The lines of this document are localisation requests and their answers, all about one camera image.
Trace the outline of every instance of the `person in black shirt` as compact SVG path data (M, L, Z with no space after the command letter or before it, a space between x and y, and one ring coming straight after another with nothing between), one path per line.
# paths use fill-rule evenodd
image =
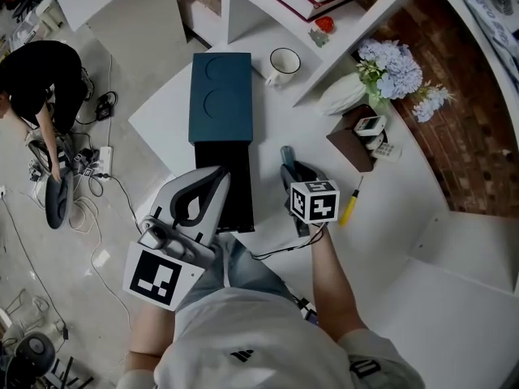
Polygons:
M51 116L47 90L54 85L56 103ZM74 125L84 100L93 94L81 59L70 46L57 41L28 43L0 63L0 118L7 117L27 136L41 128L49 150L51 171L60 180L56 133L65 134Z

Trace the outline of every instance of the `white t-shirt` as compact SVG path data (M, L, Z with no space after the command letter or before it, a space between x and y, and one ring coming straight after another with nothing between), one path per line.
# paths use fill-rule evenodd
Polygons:
M126 373L118 389L418 389L418 373L369 330L335 343L283 297L221 289L182 310L155 372Z

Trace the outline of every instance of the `black box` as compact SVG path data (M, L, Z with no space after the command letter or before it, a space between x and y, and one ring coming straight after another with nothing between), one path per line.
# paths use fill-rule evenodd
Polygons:
M216 141L195 143L196 168L221 165L230 171L230 188L217 232L254 232L249 143Z

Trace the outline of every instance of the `dark teal box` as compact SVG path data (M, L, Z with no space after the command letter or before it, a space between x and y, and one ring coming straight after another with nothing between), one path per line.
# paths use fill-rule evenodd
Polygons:
M250 53L196 53L191 72L190 143L252 141Z

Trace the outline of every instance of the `screwdriver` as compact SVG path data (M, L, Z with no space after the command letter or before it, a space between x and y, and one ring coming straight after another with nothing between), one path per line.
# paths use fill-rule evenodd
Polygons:
M344 214L342 215L341 220L339 220L339 225L344 226L348 223L348 220L350 220L351 214L354 212L355 204L357 202L358 197L358 190L360 189L360 185L362 185L362 180L364 179L364 176L361 177L360 183L358 184L357 189L355 189L354 193L351 195L350 202L348 203L348 206L346 206L346 209L344 210Z

